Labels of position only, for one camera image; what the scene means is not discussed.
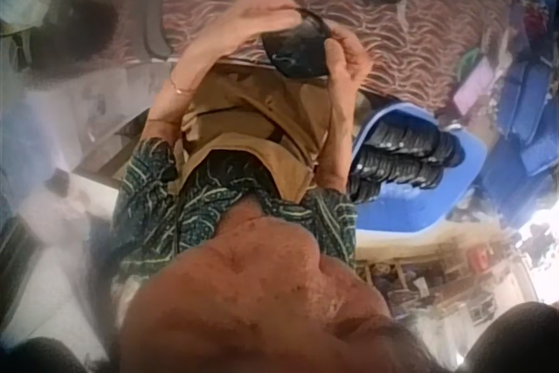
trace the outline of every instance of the light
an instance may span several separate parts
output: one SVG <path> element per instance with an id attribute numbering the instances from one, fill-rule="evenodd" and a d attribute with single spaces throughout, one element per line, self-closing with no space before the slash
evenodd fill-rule
<path id="1" fill-rule="evenodd" d="M 460 353 L 456 353 L 456 367 L 460 367 L 463 362 L 464 357 Z"/>

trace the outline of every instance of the blue bin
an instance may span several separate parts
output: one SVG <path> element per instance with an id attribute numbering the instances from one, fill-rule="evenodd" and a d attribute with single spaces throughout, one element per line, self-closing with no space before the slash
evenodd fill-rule
<path id="1" fill-rule="evenodd" d="M 396 103 L 376 110 L 355 138 L 352 160 L 367 139 L 369 131 L 385 115 L 393 112 L 437 124 L 432 115 L 408 103 Z M 445 169 L 443 180 L 435 190 L 384 183 L 376 201 L 357 206 L 357 229 L 371 233 L 419 234 L 443 219 L 454 208 L 479 174 L 487 149 L 478 138 L 464 129 L 452 133 L 458 137 L 465 151 L 465 160 L 456 168 Z"/>

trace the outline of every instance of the shirt sleeve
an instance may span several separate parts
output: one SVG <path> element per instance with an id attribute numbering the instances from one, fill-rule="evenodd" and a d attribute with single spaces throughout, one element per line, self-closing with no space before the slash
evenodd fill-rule
<path id="1" fill-rule="evenodd" d="M 355 265 L 355 228 L 357 210 L 346 194 L 316 188 L 303 198 L 303 204 L 314 210 L 314 230 L 321 252 Z"/>
<path id="2" fill-rule="evenodd" d="M 162 139 L 142 140 L 128 163 L 113 216 L 113 248 L 146 245 L 170 231 L 176 196 L 169 184 L 178 177 L 171 146 Z"/>

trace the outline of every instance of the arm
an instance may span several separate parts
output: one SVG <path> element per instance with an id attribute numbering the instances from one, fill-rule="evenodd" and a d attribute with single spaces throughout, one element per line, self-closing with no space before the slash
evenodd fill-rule
<path id="1" fill-rule="evenodd" d="M 114 212 L 117 244 L 172 229 L 176 198 L 169 193 L 169 183 L 178 177 L 173 147 L 198 86 L 221 56 L 246 40 L 299 24 L 296 7 L 293 0 L 238 0 L 186 48 L 155 97 L 128 165 Z"/>
<path id="2" fill-rule="evenodd" d="M 265 31 L 282 31 L 301 22 L 293 0 L 238 0 L 204 28 L 184 51 L 148 113 L 142 139 L 161 138 L 174 145 L 188 105 L 217 60 Z"/>
<path id="3" fill-rule="evenodd" d="M 330 127 L 316 171 L 316 183 L 345 193 L 351 166 L 351 131 L 357 91 L 369 74 L 371 60 L 357 36 L 333 22 L 328 22 L 332 38 L 326 40 L 326 61 L 330 76 Z"/>

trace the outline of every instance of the hand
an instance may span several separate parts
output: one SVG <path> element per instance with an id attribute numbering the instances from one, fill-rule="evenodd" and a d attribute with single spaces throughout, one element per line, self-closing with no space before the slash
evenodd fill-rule
<path id="1" fill-rule="evenodd" d="M 238 0 L 206 26 L 194 43 L 221 57 L 262 32 L 283 31 L 302 22 L 294 0 Z"/>
<path id="2" fill-rule="evenodd" d="M 370 72 L 372 61 L 359 38 L 346 27 L 327 21 L 332 38 L 324 43 L 330 72 L 328 90 L 333 105 L 353 120 L 357 91 Z"/>
<path id="3" fill-rule="evenodd" d="M 351 167 L 351 130 L 357 91 L 371 68 L 371 60 L 357 36 L 328 21 L 332 38 L 324 43 L 330 71 L 328 93 L 332 103 L 328 138 L 319 156 L 314 179 L 322 188 L 344 193 Z"/>

